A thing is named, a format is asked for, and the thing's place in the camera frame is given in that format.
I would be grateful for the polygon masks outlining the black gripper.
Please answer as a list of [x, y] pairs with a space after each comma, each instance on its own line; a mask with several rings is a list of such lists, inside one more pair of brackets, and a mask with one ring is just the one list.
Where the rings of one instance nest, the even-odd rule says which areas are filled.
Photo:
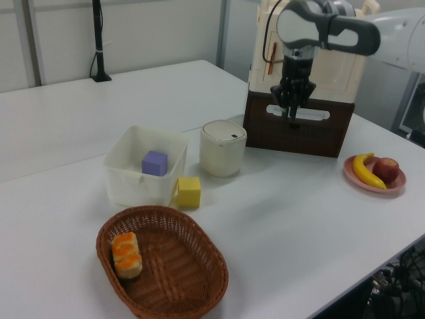
[[313, 64], [313, 56], [307, 51], [295, 49], [284, 57], [282, 79], [279, 85], [272, 86], [272, 99], [282, 109], [282, 117], [291, 128], [299, 128], [296, 115], [303, 108], [315, 90], [316, 84], [309, 80]]

